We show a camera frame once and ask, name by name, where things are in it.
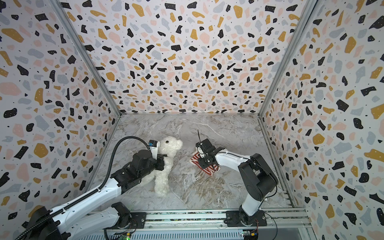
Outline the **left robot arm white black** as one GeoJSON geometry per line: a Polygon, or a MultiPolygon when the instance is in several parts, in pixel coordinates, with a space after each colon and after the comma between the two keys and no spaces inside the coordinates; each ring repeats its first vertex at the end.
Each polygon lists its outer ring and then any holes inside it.
{"type": "Polygon", "coordinates": [[[154,170],[162,171],[166,155],[153,157],[152,151],[140,150],[133,160],[116,171],[107,182],[61,206],[38,209],[18,240],[78,240],[98,230],[126,229],[139,224],[121,202],[99,214],[90,212],[141,183],[154,170]]]}

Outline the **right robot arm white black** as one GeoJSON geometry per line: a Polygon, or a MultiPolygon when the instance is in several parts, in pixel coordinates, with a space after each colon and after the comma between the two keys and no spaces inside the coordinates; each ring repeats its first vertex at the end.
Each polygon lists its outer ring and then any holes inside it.
{"type": "Polygon", "coordinates": [[[216,148],[209,139],[196,143],[202,169],[224,166],[240,173],[247,196],[237,211],[227,211],[224,223],[228,227],[266,226],[265,212],[261,205],[266,196],[277,189],[278,178],[260,154],[252,156],[235,154],[223,147],[216,148]]]}

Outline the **white plush teddy bear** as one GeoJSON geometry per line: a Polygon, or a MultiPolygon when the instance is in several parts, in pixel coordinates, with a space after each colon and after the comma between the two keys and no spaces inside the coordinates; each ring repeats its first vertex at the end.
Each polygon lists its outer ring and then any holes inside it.
{"type": "Polygon", "coordinates": [[[156,195],[159,197],[165,197],[170,191],[169,174],[174,165],[174,158],[176,154],[181,150],[182,146],[182,140],[176,139],[175,137],[168,136],[162,139],[160,141],[158,153],[161,155],[166,155],[166,157],[164,157],[164,169],[162,171],[154,170],[149,175],[145,176],[139,186],[143,187],[144,185],[154,180],[154,189],[156,195]]]}

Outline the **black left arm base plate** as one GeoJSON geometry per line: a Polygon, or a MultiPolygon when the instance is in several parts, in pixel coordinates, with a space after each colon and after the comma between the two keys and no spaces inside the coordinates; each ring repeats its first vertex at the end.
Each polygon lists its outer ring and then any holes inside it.
{"type": "Polygon", "coordinates": [[[143,229],[147,218],[146,212],[133,212],[119,217],[117,227],[119,229],[143,229]]]}

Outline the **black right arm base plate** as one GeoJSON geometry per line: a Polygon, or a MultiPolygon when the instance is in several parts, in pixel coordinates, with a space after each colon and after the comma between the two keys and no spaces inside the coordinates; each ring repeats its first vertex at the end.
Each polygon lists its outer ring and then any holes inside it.
{"type": "Polygon", "coordinates": [[[265,227],[267,220],[265,212],[257,211],[254,215],[248,216],[244,211],[226,211],[224,223],[228,227],[265,227]]]}

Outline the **red white striped knit sweater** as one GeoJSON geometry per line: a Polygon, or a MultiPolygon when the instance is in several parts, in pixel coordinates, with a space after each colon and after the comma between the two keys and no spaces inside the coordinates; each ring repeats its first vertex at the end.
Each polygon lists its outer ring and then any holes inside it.
{"type": "Polygon", "coordinates": [[[207,174],[208,176],[213,176],[214,173],[217,173],[221,168],[216,165],[216,164],[207,164],[205,163],[204,161],[202,161],[202,164],[203,166],[201,166],[200,164],[200,161],[199,161],[199,158],[200,158],[200,154],[196,151],[193,156],[190,158],[189,162],[198,167],[201,171],[203,171],[205,174],[207,174]]]}

